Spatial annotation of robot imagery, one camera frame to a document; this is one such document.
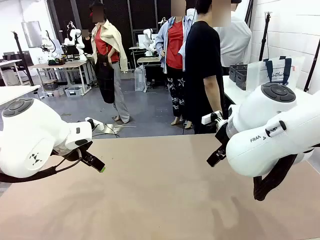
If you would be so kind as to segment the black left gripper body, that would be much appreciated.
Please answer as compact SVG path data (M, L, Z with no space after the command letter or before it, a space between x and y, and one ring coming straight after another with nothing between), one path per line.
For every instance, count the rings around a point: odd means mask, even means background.
M76 149L67 150L62 148L54 148L52 150L52 155L63 156L66 160L70 162L78 161L82 159L85 162L90 162L92 160L92 155L88 152L88 149L92 145L92 142L87 142L81 146L77 146Z

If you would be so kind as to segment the translucent shopping bag navy handles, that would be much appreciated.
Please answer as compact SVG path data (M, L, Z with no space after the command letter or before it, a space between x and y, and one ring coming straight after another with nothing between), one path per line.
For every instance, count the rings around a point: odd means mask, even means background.
M266 83L276 83L296 89L305 58L303 56L279 56L253 62L247 66L246 90L252 92Z

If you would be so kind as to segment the person's right forearm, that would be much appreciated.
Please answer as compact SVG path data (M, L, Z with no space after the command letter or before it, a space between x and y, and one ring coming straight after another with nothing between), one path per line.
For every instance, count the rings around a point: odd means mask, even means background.
M215 75L203 79L204 89L213 112L223 112L220 88Z

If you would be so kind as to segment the white side table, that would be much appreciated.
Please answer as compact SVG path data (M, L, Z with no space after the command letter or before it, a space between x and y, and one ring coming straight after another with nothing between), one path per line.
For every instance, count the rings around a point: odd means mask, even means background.
M228 75L223 76L223 85L225 95L235 105L240 105L251 93L250 91L244 91L237 87L236 83L233 82ZM296 88L294 92L296 95L297 104L311 103L313 100L311 94L304 92L299 88Z

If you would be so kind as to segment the dark grey plastic crate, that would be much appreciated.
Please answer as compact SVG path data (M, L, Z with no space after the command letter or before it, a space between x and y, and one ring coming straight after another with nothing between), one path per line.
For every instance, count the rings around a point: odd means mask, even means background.
M247 64L235 64L235 65L230 65L229 67L229 79L232 82L236 82L236 76L238 74L242 74L244 76L247 75Z
M236 71L235 84L242 91L247 90L247 70L237 70Z

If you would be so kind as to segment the clear plastic storage bin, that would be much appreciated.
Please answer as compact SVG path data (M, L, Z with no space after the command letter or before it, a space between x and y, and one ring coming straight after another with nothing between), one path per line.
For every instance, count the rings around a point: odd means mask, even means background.
M65 94L67 97L81 97L83 95L83 88L79 86L69 87L65 89Z

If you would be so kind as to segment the person in black T-shirt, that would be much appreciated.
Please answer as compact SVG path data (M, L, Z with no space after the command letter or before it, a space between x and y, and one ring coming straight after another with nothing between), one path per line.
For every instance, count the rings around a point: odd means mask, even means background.
M213 28L214 21L220 18L221 8L215 0L197 0L198 17L185 43L185 111L195 134L214 132L202 124L202 117L214 112L205 92L204 78L216 76L222 110L225 110L220 37Z

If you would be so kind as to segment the wooden top workbench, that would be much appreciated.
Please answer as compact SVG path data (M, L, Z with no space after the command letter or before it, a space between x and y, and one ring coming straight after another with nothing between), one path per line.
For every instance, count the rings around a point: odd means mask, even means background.
M67 85L64 85L65 88L79 87L82 88L81 96L86 95L94 84L96 77L94 76L94 69L90 60L73 60L67 61L62 65L48 65L47 63L35 64L29 67L30 70L36 70L37 75L40 79L41 86L45 83L42 78L46 74L52 73L55 77L58 75L64 76L67 82ZM75 83L75 78L73 73L79 73L81 84Z

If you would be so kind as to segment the mannequin with blue shirt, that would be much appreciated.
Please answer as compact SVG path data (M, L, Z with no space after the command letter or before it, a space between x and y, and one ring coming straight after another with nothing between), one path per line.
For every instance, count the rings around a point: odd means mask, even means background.
M187 8L187 0L170 0L171 17L161 26L155 47L172 101L174 120L171 125L185 121L184 128L191 129L185 104L185 46L196 15L195 8Z

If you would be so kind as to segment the small wooden top table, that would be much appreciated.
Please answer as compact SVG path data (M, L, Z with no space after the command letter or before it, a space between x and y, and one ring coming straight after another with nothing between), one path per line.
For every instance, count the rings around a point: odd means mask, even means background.
M156 80L152 78L150 81L148 81L147 77L147 68L154 68L154 67L160 67L161 62L159 57L140 57L137 60L137 63L139 66L142 66L143 74L144 74L144 90L143 92L146 93L148 90L153 90L156 86Z

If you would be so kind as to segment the black tripod with clamp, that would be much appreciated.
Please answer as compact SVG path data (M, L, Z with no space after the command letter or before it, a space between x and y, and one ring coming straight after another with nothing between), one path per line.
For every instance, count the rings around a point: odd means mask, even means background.
M22 48L21 48L21 45L20 45L20 42L19 42L18 34L17 34L15 31L12 31L12 33L13 33L13 35L14 35L14 39L15 39L16 45L17 45L17 47L18 47L19 56L20 56L20 58L21 58L21 60L22 60L22 63L23 63L23 66L24 66L26 75L27 75L28 80L29 80L29 82L30 82L30 85L31 85L31 86L34 86L35 84L34 84L34 82L33 82L33 80L32 80L30 71L29 71L29 69L28 69L28 65L27 65L25 56L24 56L24 54L23 54L23 52L22 52Z

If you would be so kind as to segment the person in black top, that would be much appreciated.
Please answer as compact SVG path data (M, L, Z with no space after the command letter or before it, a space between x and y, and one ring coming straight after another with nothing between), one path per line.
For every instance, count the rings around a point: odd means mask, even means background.
M88 29L82 29L81 30L81 37L82 37L82 42L84 44L83 51L86 54L92 54L93 53L93 48L92 48L92 33Z

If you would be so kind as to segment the black slanted stand pole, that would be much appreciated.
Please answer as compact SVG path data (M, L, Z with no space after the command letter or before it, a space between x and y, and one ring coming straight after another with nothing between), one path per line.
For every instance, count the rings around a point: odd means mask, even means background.
M309 74L308 74L308 77L307 77L307 80L306 80L306 83L305 83L305 86L304 86L304 89L303 89L304 92L308 92L309 91L310 82L312 80L312 76L313 76L313 73L314 73L314 70L315 70L315 67L316 67L316 64L317 64L319 51L320 51L320 39L318 41L318 45L317 45L317 48L316 48L316 51L315 51L315 54L314 54L314 57L313 57L311 68L310 68L310 71L309 71Z

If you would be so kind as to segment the black light stand legs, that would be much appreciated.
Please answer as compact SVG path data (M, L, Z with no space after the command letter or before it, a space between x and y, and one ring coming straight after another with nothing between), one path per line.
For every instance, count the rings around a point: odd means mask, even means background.
M249 0L248 7L245 15L245 23L250 28L251 27L251 21L252 21L252 14L253 14L253 6L254 6L254 0Z

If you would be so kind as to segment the silver reflector panel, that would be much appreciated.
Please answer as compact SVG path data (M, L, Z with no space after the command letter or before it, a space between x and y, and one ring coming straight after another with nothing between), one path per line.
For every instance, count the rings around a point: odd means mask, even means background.
M28 47L40 48L42 46L42 31L39 21L22 22L21 26Z

